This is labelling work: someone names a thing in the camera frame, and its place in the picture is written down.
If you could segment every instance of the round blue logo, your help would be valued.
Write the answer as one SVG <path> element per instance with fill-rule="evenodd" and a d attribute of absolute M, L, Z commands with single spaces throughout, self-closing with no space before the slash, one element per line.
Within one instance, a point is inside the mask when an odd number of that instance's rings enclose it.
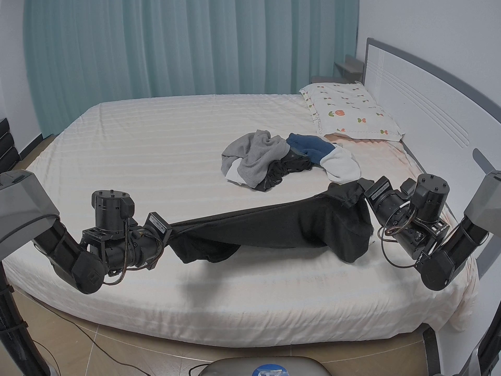
<path fill-rule="evenodd" d="M 274 363 L 269 363 L 267 365 L 261 365 L 252 374 L 252 376 L 289 376 L 289 373 L 284 367 L 280 365 L 275 365 Z"/>

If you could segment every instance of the curtain fold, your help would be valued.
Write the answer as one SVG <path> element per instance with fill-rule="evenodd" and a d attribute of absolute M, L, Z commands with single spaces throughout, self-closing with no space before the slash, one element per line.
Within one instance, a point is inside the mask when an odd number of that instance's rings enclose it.
<path fill-rule="evenodd" d="M 144 97 L 297 93 L 355 54 L 358 0 L 25 0 L 44 136 Z"/>

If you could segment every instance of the black pants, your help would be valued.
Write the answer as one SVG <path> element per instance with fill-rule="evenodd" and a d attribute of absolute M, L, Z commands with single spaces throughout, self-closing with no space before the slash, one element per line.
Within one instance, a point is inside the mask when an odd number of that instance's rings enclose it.
<path fill-rule="evenodd" d="M 228 259 L 241 245 L 266 248 L 329 246 L 352 263 L 373 233 L 360 185 L 330 184 L 314 197 L 286 204 L 223 213 L 172 224 L 168 241 L 184 263 Z"/>

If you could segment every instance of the white headboard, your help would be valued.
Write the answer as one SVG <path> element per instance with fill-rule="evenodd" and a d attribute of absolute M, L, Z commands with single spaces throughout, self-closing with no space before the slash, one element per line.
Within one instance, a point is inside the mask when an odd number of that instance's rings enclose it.
<path fill-rule="evenodd" d="M 447 202 L 460 220 L 485 172 L 501 169 L 501 107 L 439 67 L 370 38 L 363 83 L 423 169 L 448 181 Z"/>

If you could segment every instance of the pillowcase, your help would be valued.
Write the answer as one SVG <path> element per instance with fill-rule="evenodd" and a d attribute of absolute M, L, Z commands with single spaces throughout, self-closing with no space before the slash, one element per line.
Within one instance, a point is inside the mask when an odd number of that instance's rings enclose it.
<path fill-rule="evenodd" d="M 319 135 L 399 141 L 403 132 L 361 83 L 310 84 L 300 90 Z"/>

